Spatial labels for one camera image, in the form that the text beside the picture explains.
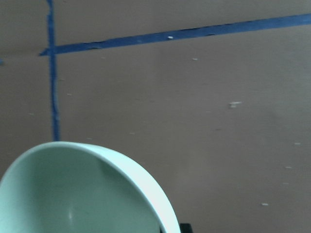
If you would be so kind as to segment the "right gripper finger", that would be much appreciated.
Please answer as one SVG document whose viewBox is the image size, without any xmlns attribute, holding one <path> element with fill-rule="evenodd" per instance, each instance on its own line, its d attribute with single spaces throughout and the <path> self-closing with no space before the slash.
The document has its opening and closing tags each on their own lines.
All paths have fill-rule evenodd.
<svg viewBox="0 0 311 233">
<path fill-rule="evenodd" d="M 190 223 L 180 223 L 181 233 L 192 233 L 192 226 Z"/>
</svg>

